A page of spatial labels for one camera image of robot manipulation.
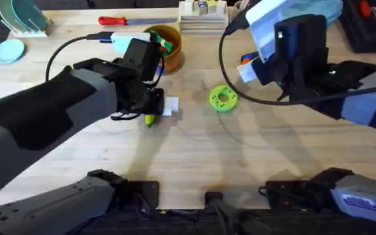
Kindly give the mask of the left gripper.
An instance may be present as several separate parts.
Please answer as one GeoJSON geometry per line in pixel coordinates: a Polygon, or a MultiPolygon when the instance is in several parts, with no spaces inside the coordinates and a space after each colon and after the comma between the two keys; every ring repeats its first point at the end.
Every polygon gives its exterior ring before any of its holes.
{"type": "Polygon", "coordinates": [[[125,114],[145,114],[171,116],[172,111],[179,110],[179,98],[167,97],[166,109],[164,90],[157,88],[154,80],[157,59],[146,64],[137,63],[135,59],[115,58],[105,61],[91,58],[75,63],[76,71],[89,71],[115,85],[117,95],[117,112],[125,114]]]}

